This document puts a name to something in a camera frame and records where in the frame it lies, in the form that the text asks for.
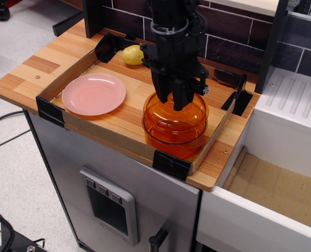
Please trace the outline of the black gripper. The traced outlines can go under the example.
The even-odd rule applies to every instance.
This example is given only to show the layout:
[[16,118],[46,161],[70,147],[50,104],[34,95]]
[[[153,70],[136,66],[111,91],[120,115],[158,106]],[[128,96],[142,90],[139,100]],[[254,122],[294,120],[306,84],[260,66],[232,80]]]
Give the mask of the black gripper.
[[151,25],[151,31],[155,44],[140,46],[143,65],[151,70],[158,99],[166,103],[173,93],[174,110],[181,111],[193,101],[195,93],[208,93],[209,72],[198,60],[205,31],[200,25]]

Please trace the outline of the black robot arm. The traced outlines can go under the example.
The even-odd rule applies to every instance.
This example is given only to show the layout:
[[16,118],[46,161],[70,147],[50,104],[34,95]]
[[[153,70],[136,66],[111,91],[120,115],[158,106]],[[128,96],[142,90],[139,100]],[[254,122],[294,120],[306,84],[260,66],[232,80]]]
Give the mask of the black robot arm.
[[150,1],[154,44],[142,44],[143,65],[151,70],[157,97],[162,103],[174,99],[181,111],[194,99],[208,93],[209,72],[198,60],[200,41],[207,21],[197,12],[200,1]]

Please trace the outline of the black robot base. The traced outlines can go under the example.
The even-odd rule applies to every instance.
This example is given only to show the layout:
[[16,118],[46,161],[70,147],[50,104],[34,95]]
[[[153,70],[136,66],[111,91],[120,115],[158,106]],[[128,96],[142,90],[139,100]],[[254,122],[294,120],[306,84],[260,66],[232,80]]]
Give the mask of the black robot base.
[[47,251],[45,239],[30,240],[15,231],[12,225],[0,214],[0,251]]

